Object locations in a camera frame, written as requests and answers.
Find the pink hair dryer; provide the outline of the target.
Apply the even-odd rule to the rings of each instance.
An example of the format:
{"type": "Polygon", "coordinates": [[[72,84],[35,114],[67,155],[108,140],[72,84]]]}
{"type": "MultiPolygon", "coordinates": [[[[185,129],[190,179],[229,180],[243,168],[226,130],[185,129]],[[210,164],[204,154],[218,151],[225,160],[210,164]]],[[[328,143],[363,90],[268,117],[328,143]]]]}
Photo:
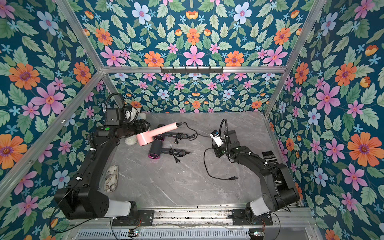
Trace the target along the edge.
{"type": "Polygon", "coordinates": [[[172,123],[169,125],[165,125],[162,127],[159,127],[157,129],[151,130],[151,131],[146,131],[143,133],[140,133],[136,135],[137,142],[140,146],[148,145],[154,141],[154,137],[157,135],[161,135],[166,132],[170,132],[172,130],[177,129],[180,127],[183,123],[172,123]]]}

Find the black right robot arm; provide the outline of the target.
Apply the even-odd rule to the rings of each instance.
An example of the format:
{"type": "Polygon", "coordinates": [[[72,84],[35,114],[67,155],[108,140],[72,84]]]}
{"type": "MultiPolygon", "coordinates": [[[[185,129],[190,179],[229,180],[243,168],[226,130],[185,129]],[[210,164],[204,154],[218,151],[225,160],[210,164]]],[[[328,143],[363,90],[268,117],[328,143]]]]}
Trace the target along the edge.
{"type": "Polygon", "coordinates": [[[272,151],[263,152],[260,157],[240,144],[235,131],[225,133],[222,138],[219,131],[214,130],[210,137],[214,142],[216,157],[225,155],[230,161],[248,168],[259,178],[261,196],[246,205],[246,216],[249,219],[275,212],[300,200],[288,167],[279,163],[272,151]]]}

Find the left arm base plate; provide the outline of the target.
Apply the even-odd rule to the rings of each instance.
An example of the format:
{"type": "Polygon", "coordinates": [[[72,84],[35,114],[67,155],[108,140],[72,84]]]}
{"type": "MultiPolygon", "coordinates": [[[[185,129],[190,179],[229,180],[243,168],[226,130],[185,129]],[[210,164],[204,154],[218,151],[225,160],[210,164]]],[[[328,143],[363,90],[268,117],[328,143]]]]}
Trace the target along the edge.
{"type": "Polygon", "coordinates": [[[128,216],[117,217],[113,220],[113,227],[148,227],[154,220],[154,210],[133,210],[128,216]]]}

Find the dark grey hair dryer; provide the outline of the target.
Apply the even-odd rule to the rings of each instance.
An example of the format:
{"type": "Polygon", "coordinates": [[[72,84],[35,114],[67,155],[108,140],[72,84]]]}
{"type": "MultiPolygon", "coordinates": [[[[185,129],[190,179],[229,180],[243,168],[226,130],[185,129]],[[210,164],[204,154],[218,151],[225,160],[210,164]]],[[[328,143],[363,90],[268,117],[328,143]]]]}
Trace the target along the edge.
{"type": "Polygon", "coordinates": [[[151,144],[148,157],[152,160],[160,159],[161,155],[170,155],[173,156],[176,164],[180,162],[180,158],[190,154],[191,152],[186,150],[178,150],[172,147],[163,148],[163,142],[160,140],[154,140],[151,144]]]}
{"type": "Polygon", "coordinates": [[[188,135],[187,133],[175,133],[175,132],[166,132],[157,136],[154,136],[154,140],[159,140],[159,141],[164,141],[166,137],[169,138],[174,138],[175,139],[175,144],[179,144],[179,140],[189,140],[193,141],[198,137],[198,132],[188,126],[187,123],[177,123],[177,125],[180,127],[182,125],[186,125],[188,129],[194,131],[194,134],[188,135]]]}

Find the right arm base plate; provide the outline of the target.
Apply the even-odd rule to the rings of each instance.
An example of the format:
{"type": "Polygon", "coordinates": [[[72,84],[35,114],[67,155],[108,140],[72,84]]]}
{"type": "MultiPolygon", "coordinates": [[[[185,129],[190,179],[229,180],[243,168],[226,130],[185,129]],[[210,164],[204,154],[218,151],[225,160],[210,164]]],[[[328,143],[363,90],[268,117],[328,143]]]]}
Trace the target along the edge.
{"type": "Polygon", "coordinates": [[[270,213],[256,216],[250,209],[232,210],[227,219],[233,221],[234,226],[272,226],[273,220],[270,213]]]}

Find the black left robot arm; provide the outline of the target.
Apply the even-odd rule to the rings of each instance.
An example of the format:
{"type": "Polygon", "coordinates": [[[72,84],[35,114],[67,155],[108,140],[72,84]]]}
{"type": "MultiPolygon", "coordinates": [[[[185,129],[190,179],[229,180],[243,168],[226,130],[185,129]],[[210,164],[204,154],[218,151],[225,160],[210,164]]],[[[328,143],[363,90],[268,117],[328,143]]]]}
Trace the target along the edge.
{"type": "Polygon", "coordinates": [[[140,119],[133,123],[98,127],[88,136],[91,146],[84,162],[67,188],[59,189],[54,200],[69,220],[130,217],[137,219],[134,201],[112,200],[100,191],[105,168],[120,140],[146,132],[150,123],[140,119]]]}

